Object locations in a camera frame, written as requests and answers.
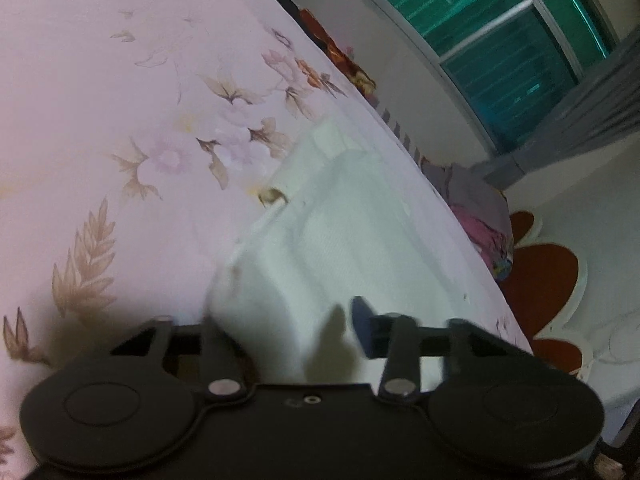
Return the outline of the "grey striped pillow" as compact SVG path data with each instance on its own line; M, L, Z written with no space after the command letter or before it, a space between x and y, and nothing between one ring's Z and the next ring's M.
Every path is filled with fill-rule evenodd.
M410 134L405 132L404 128L401 127L400 122L398 122L398 120L393 116L393 114L384 104L378 103L378 105L375 107L375 110L382 118L382 121L386 123L386 126L390 128L390 130L392 130L392 133L394 134L394 136L396 136L402 147L416 163L416 166L420 166L422 162L424 162L425 157L420 151L418 144L416 144L416 142L412 140Z

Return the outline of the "red white headboard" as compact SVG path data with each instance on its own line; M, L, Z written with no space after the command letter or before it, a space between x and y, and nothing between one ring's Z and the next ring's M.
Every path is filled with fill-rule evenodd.
M510 215L512 269L500 289L534 356L590 385L606 408L639 400L639 310L619 313L581 332L587 321L589 268L582 255L540 236L542 222L530 211Z

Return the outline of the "black bag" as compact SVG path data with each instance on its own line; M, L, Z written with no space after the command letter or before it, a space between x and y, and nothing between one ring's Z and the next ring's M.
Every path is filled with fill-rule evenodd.
M292 0L276 0L282 9L296 22L300 20L299 8Z

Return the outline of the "white small garment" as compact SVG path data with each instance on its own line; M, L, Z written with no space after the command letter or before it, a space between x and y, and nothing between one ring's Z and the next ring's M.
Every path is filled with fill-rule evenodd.
M350 319L358 296L424 326L474 318L381 159L334 122L295 145L268 195L209 294L210 313L265 382L377 382L382 366L363 355Z

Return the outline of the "red floral blanket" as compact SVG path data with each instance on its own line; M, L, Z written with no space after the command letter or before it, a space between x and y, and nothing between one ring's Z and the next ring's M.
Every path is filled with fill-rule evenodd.
M318 20L307 9L299 11L300 19L306 32L318 44L336 68L358 89L363 97L372 105L378 105L375 81L345 51L335 43Z

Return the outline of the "stack of folded clothes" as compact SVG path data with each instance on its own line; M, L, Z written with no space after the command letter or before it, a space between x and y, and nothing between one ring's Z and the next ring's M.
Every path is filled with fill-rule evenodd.
M437 166L423 159L422 174L457 218L496 282L513 266L514 238L506 198L460 165Z

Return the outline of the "grey right curtain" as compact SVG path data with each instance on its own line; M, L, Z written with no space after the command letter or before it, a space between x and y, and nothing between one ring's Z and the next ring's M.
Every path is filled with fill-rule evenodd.
M499 190L534 171L605 148L639 130L639 31L634 29L514 151L472 167Z

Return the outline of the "pink floral bed sheet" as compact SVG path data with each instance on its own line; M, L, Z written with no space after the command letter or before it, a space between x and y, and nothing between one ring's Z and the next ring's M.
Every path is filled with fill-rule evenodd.
M326 121L381 159L465 319L526 348L449 207L276 0L1 0L3 478L34 468L18 410L40 380L150 318L214 318L217 273Z

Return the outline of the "green glass window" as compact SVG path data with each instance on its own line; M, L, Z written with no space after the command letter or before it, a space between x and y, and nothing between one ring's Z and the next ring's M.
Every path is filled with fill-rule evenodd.
M437 70L491 151L521 146L617 38L596 0L364 0Z

